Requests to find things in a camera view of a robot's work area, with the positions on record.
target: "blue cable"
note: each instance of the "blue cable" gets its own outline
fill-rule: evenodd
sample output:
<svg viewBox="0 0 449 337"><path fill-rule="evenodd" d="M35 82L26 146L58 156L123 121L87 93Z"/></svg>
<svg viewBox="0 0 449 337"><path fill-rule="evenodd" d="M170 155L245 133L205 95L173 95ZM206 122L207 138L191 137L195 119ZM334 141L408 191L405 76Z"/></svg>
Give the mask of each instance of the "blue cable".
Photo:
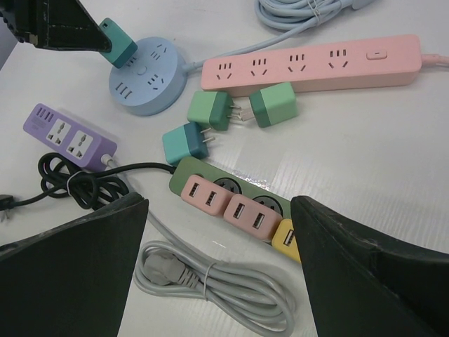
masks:
<svg viewBox="0 0 449 337"><path fill-rule="evenodd" d="M285 41L303 31L323 24L334 18L342 9L352 6L360 9L374 0L255 0L257 18L266 26L281 30L278 37L259 44L217 56L252 53ZM193 72L203 67L204 62L193 62L183 67L185 72Z"/></svg>

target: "coiled black cable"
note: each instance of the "coiled black cable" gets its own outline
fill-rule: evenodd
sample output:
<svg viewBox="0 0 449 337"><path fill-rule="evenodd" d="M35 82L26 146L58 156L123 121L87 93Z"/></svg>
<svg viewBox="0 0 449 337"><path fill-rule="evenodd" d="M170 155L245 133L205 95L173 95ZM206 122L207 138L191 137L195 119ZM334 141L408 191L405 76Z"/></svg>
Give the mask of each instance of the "coiled black cable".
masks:
<svg viewBox="0 0 449 337"><path fill-rule="evenodd" d="M81 208L96 211L130 192L128 186L116 174L138 169L158 169L174 174L176 168L160 163L140 163L88 173L62 155L48 153L42 156L38 163L43 192L31 199L8 202L2 205L0 211L30 205L46 197L72 197Z"/></svg>

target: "blue circular power socket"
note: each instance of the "blue circular power socket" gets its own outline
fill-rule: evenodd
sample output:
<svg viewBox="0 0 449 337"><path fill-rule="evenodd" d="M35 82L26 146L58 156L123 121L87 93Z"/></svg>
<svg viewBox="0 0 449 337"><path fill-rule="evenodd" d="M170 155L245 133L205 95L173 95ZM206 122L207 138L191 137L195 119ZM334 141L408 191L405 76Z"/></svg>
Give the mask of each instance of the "blue circular power socket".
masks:
<svg viewBox="0 0 449 337"><path fill-rule="evenodd" d="M160 37L137 42L138 51L109 77L111 95L138 116L151 116L169 108L184 91L187 73L175 45Z"/></svg>

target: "robotic arm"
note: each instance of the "robotic arm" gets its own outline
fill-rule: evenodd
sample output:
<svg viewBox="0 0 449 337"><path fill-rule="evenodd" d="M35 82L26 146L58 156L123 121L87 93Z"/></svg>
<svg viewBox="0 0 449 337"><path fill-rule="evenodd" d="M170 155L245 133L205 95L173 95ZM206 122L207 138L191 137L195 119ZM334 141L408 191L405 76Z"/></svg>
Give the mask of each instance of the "robotic arm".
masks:
<svg viewBox="0 0 449 337"><path fill-rule="evenodd" d="M0 0L0 18L21 43L54 51L110 52L111 41L79 0Z"/></svg>

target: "white tabletop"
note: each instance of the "white tabletop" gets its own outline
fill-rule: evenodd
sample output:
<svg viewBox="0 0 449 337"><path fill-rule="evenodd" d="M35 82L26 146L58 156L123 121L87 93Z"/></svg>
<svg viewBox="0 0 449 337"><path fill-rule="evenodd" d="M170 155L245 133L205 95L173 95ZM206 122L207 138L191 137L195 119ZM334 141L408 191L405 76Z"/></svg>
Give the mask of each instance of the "white tabletop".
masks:
<svg viewBox="0 0 449 337"><path fill-rule="evenodd" d="M263 41L253 0L84 0L100 22L111 17L135 40L174 41L188 61ZM379 0L278 47L414 33L423 52L449 55L446 0ZM115 135L120 164L164 161L161 136L186 122L199 90L191 76L168 111L135 117L109 95L110 66L96 53L55 53L18 45L0 72L0 193L40 193L39 158L50 152L22 131L37 103L68 110ZM449 253L449 72L425 70L411 86L300 95L301 114L261 130L254 124L217 134L209 162L285 198L306 194L340 213L407 242ZM247 99L239 103L248 106ZM300 266L222 220L183 203L169 176L133 173L155 214L215 258L251 262L283 277L298 302L295 336L315 336ZM45 199L0 224L0 245L86 214L73 200ZM161 239L150 225L145 240ZM253 336L211 303L155 298L131 286L120 336Z"/></svg>

